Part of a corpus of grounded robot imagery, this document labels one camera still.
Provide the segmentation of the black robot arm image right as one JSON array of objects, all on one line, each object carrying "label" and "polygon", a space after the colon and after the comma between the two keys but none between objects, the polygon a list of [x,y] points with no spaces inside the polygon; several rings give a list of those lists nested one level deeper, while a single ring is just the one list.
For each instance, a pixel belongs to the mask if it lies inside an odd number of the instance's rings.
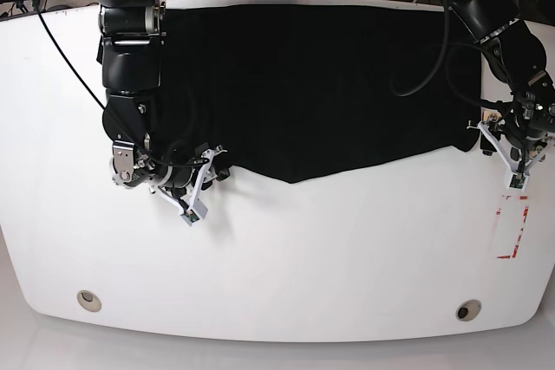
[{"label": "black robot arm image right", "polygon": [[471,98],[452,87],[468,104],[500,115],[501,131],[522,157],[554,132],[554,81],[547,71],[542,42],[519,18],[513,0],[448,0],[486,58],[493,75],[511,89],[512,100]]}]

